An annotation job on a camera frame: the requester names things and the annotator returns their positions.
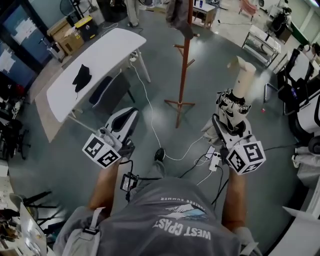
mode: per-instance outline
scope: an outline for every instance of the power strip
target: power strip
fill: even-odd
[[[211,158],[211,163],[209,166],[209,170],[211,172],[215,172],[217,170],[217,166],[220,162],[221,158],[220,158],[220,153],[218,152],[214,152]]]

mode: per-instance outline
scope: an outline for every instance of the black cloth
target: black cloth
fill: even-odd
[[[78,93],[81,91],[91,80],[90,70],[87,66],[81,64],[78,74],[76,75],[73,85],[75,86],[74,91]]]

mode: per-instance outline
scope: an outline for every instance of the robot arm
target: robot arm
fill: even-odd
[[[240,69],[234,88],[217,94],[216,113],[201,131],[210,144],[222,145],[222,163],[228,164],[240,175],[255,171],[266,156],[246,118],[251,105],[246,104],[244,97],[250,89],[256,68],[238,56],[228,68],[236,65]]]
[[[139,119],[135,107],[127,107],[110,116],[85,143],[82,151],[96,164],[106,169],[121,157],[130,158],[135,145],[130,139]]]

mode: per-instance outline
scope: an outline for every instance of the paper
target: paper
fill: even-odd
[[[28,39],[36,29],[36,25],[30,18],[28,18],[27,20],[21,21],[21,23],[15,28],[16,35],[14,35],[13,38],[19,45],[21,45],[22,42],[25,39]]]
[[[12,66],[15,64],[15,60],[11,58],[12,53],[8,52],[6,49],[3,51],[3,53],[0,56],[0,71],[2,72],[3,70],[7,71],[10,73],[10,69]]]

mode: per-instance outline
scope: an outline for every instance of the gray t-shirt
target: gray t-shirt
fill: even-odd
[[[97,255],[238,256],[245,246],[252,246],[248,229],[239,232],[247,233],[244,236],[230,232],[216,220],[212,209],[200,189],[186,180],[154,181],[123,210],[100,218]],[[71,232],[89,227],[92,216],[93,211],[86,207],[74,211],[54,244],[57,256],[62,255]],[[254,249],[248,255],[260,253]]]

